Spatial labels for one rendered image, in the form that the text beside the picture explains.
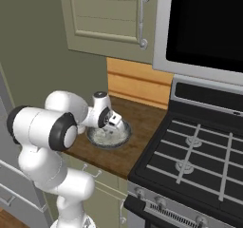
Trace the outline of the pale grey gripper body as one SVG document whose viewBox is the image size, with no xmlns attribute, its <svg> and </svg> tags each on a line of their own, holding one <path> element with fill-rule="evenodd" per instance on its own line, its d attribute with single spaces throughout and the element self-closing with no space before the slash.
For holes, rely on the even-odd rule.
<svg viewBox="0 0 243 228">
<path fill-rule="evenodd" d="M 104 128 L 103 128 L 104 134 L 106 138 L 118 138 L 120 136 L 120 130 L 114 126 L 114 125 L 110 125 L 107 124 Z"/>
</svg>

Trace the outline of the olive wall cupboard door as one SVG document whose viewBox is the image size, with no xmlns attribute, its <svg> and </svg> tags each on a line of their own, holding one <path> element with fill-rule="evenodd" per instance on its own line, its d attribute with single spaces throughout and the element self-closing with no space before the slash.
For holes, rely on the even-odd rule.
<svg viewBox="0 0 243 228">
<path fill-rule="evenodd" d="M 144 4 L 139 44 L 140 0 L 61 0 L 67 46 L 72 50 L 150 64 L 153 58 L 157 0 Z"/>
</svg>

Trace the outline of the grey fridge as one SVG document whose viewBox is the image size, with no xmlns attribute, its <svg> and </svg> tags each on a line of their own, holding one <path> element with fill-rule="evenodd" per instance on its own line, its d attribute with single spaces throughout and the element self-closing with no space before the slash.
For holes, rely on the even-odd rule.
<svg viewBox="0 0 243 228">
<path fill-rule="evenodd" d="M 25 223 L 29 228 L 49 228 L 52 217 L 42 191 L 20 170 L 20 146 L 15 144 L 7 130 L 7 117 L 12 103 L 0 65 L 0 197 L 16 199 L 10 206 L 0 201 L 0 207 Z"/>
</svg>

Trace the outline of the black silver stove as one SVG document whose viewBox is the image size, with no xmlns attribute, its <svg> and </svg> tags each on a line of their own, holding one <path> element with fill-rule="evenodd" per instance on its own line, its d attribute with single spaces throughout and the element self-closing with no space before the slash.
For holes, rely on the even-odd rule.
<svg viewBox="0 0 243 228">
<path fill-rule="evenodd" d="M 208 228 L 243 228 L 243 86 L 175 76 L 127 189 L 128 228 L 197 228 L 197 216 Z"/>
</svg>

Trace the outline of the silver black microwave oven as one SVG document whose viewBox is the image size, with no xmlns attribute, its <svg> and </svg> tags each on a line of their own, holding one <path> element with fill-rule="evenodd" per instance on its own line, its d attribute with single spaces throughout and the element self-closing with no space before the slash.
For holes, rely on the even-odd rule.
<svg viewBox="0 0 243 228">
<path fill-rule="evenodd" d="M 243 86 L 243 0 L 158 0 L 153 68 Z"/>
</svg>

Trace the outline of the silver stove knob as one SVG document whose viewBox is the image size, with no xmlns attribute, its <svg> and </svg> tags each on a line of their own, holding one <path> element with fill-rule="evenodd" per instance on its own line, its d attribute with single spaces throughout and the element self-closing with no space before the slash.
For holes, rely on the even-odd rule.
<svg viewBox="0 0 243 228">
<path fill-rule="evenodd" d="M 142 200 L 145 197 L 145 193 L 144 193 L 144 190 L 142 188 L 136 187 L 135 192 L 136 192 L 138 199 Z"/>
<path fill-rule="evenodd" d="M 196 217 L 197 228 L 208 228 L 208 220 L 203 216 Z"/>
<path fill-rule="evenodd" d="M 166 208 L 166 200 L 162 197 L 155 197 L 156 204 L 160 209 Z"/>
</svg>

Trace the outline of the olive base cupboard door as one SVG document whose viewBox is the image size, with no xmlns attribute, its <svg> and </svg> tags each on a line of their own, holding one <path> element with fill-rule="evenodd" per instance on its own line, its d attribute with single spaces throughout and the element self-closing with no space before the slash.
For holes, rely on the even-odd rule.
<svg viewBox="0 0 243 228">
<path fill-rule="evenodd" d="M 97 228 L 128 228 L 127 211 L 122 208 L 126 223 L 120 224 L 120 200 L 125 200 L 126 194 L 106 185 L 95 182 L 93 195 L 84 201 L 86 213 L 93 219 Z"/>
</svg>

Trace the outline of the grey bowl of ice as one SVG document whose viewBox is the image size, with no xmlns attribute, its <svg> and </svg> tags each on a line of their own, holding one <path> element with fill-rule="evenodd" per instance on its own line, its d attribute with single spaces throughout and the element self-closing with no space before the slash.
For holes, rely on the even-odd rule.
<svg viewBox="0 0 243 228">
<path fill-rule="evenodd" d="M 88 140 L 95 146 L 102 149 L 119 148 L 128 142 L 132 135 L 130 124 L 127 121 L 121 120 L 118 126 L 120 136 L 116 139 L 106 138 L 102 128 L 88 127 L 86 136 Z"/>
</svg>

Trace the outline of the olive drawer front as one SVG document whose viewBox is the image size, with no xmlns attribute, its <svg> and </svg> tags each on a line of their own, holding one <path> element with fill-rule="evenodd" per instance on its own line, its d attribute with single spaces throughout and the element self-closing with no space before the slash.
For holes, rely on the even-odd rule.
<svg viewBox="0 0 243 228">
<path fill-rule="evenodd" d="M 63 158 L 65 159 L 69 167 L 79 169 L 79 170 L 82 170 L 84 164 L 87 163 L 85 161 L 81 161 L 67 154 L 63 154 Z M 102 173 L 98 178 L 95 179 L 95 181 L 97 181 L 99 184 L 106 185 L 124 194 L 127 192 L 127 180 L 120 178 L 114 174 L 111 174 L 107 171 L 102 170 Z"/>
</svg>

